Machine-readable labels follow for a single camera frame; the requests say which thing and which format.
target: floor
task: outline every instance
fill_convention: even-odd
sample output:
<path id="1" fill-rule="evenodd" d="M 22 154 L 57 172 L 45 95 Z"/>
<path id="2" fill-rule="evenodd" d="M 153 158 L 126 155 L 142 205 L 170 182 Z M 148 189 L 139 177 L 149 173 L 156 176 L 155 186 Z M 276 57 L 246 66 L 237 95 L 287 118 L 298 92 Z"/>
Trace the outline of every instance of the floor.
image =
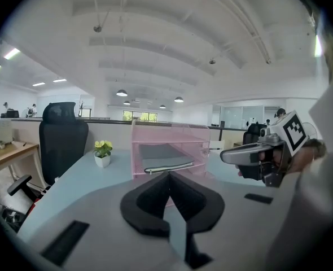
<path id="1" fill-rule="evenodd" d="M 0 204 L 16 211 L 26 213 L 32 202 L 22 191 L 18 191 L 13 196 L 10 196 L 7 193 L 7 188 L 13 182 L 14 181 L 8 168 L 0 171 Z"/>

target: potted plant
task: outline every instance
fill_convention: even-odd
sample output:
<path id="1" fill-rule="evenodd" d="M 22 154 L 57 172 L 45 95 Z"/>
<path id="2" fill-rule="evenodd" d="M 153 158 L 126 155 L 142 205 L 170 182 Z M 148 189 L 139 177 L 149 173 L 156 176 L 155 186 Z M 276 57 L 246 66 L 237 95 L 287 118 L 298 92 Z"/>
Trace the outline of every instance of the potted plant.
<path id="1" fill-rule="evenodd" d="M 94 147 L 95 162 L 101 167 L 105 168 L 110 163 L 110 155 L 112 150 L 112 143 L 108 141 L 96 141 Z"/>

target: black office chair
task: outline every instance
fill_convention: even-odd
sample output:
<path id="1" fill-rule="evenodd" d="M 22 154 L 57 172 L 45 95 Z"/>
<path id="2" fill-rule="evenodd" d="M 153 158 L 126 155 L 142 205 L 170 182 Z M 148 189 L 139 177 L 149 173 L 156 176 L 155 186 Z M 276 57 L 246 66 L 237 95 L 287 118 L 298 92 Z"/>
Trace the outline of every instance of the black office chair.
<path id="1" fill-rule="evenodd" d="M 243 134 L 243 144 L 254 143 L 258 141 L 261 129 L 266 128 L 265 124 L 251 124 L 248 130 Z"/>
<path id="2" fill-rule="evenodd" d="M 89 126 L 76 120 L 74 107 L 75 102 L 50 103 L 42 114 L 39 127 L 41 165 L 45 182 L 50 186 L 84 155 Z M 19 178 L 7 189 L 8 194 L 13 196 L 21 189 L 35 202 L 40 197 L 27 186 L 31 178 L 30 175 Z"/>

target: gray folder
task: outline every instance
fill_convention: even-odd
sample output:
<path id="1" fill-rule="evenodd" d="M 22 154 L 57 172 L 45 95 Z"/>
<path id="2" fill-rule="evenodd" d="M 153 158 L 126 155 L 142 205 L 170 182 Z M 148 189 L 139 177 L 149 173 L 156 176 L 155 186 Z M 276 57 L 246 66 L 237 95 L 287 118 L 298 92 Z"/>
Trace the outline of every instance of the gray folder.
<path id="1" fill-rule="evenodd" d="M 194 161 L 168 143 L 139 145 L 139 152 L 146 173 L 186 168 L 192 166 Z"/>

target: desk surface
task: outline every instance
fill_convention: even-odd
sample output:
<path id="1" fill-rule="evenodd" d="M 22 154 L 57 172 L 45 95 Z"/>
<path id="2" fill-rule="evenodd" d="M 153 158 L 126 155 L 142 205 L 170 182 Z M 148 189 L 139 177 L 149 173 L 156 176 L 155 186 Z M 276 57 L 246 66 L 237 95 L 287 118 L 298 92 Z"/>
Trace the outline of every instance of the desk surface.
<path id="1" fill-rule="evenodd" d="M 104 187 L 116 185 L 132 179 L 130 151 L 113 150 L 110 165 L 100 168 L 91 152 L 85 154 L 52 186 L 35 206 L 18 232 L 19 238 L 27 242 L 43 222 L 75 202 L 80 197 Z M 225 164 L 217 154 L 210 153 L 207 171 L 217 180 L 232 183 L 264 186 L 261 181 L 238 177 L 233 165 Z M 175 207 L 167 208 L 174 212 Z"/>
<path id="2" fill-rule="evenodd" d="M 25 142 L 14 141 L 11 144 L 6 145 L 3 150 L 0 149 L 0 165 L 38 147 L 38 145 L 34 143 L 26 143 L 25 146 L 24 144 Z"/>

